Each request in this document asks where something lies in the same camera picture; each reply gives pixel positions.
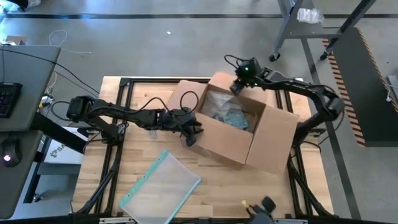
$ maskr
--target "open cardboard box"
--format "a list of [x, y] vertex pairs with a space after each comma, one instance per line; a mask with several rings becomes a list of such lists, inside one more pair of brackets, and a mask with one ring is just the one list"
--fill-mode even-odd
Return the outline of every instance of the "open cardboard box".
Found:
[[[201, 107], [208, 90], [231, 94], [229, 87], [235, 77], [218, 72], [208, 84], [180, 81], [167, 103], [170, 109], [180, 108], [181, 96], [187, 91], [199, 97], [195, 116], [204, 132], [197, 134], [190, 150], [203, 156], [234, 165], [248, 164], [272, 174], [283, 173], [289, 156], [298, 116], [266, 105], [267, 92], [260, 88], [245, 88], [237, 100], [245, 108], [249, 122], [247, 131], [203, 115]], [[196, 97], [186, 94], [182, 105], [194, 108]]]

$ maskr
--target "small yellow object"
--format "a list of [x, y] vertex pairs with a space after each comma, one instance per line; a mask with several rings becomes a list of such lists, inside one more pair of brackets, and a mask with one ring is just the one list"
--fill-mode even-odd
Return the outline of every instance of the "small yellow object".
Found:
[[246, 200], [242, 200], [241, 203], [242, 203], [242, 205], [243, 205], [245, 208], [248, 208], [248, 207], [249, 207]]

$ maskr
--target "crumpled plastic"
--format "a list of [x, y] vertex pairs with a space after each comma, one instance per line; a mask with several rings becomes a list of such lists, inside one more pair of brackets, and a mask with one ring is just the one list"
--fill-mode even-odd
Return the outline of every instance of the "crumpled plastic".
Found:
[[243, 106], [233, 95], [207, 91], [201, 113], [242, 130], [249, 127]]
[[298, 9], [297, 20], [299, 22], [306, 22], [308, 24], [318, 24], [325, 20], [325, 17], [322, 15], [319, 9]]

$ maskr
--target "box flap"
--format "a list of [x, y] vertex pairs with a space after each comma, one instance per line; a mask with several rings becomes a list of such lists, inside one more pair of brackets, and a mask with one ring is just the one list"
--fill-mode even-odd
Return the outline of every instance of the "box flap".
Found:
[[[167, 102], [167, 107], [172, 109], [180, 109], [180, 100], [184, 93], [187, 91], [193, 91], [199, 97], [199, 102], [197, 106], [197, 110], [201, 105], [202, 96], [205, 95], [206, 91], [206, 84], [198, 83], [198, 82], [191, 82], [187, 80], [181, 80], [175, 90], [173, 91], [172, 96], [170, 97], [169, 101]], [[197, 99], [194, 94], [187, 93], [184, 98], [182, 99], [182, 106], [188, 107], [193, 109], [197, 104]]]
[[195, 145], [244, 164], [253, 134], [234, 128], [206, 115], [195, 113], [204, 132], [197, 134]]
[[281, 174], [286, 167], [298, 120], [297, 115], [266, 106], [246, 164], [272, 174]]
[[[209, 81], [209, 84], [231, 92], [229, 88], [235, 81], [236, 77], [236, 75], [229, 75], [224, 72], [216, 72]], [[266, 104], [268, 100], [267, 93], [268, 91], [264, 91], [262, 88], [243, 88], [240, 96]]]

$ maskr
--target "green folder edge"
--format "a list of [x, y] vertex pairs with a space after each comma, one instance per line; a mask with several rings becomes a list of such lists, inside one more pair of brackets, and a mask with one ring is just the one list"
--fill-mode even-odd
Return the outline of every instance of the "green folder edge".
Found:
[[[129, 190], [129, 192], [120, 200], [119, 202], [119, 207], [124, 208], [125, 204], [130, 200], [131, 197], [133, 197], [138, 190], [141, 188], [141, 186], [146, 182], [148, 177], [152, 175], [152, 173], [156, 170], [156, 168], [159, 166], [160, 163], [163, 162], [163, 160], [168, 156], [171, 155], [171, 153], [167, 150], [163, 150], [163, 152], [160, 154], [160, 156], [155, 160], [155, 162], [149, 167], [147, 172], [145, 172], [144, 176], [142, 176], [136, 184]], [[168, 224], [175, 214], [180, 210], [182, 205], [185, 203], [185, 201], [188, 199], [188, 197], [192, 194], [192, 192], [195, 190], [196, 187], [198, 187], [199, 183], [201, 182], [201, 178], [199, 177], [199, 180], [192, 186], [192, 188], [188, 191], [188, 193], [185, 195], [185, 197], [182, 199], [181, 203], [177, 206], [177, 208], [172, 212], [171, 216], [166, 220], [164, 224]]]

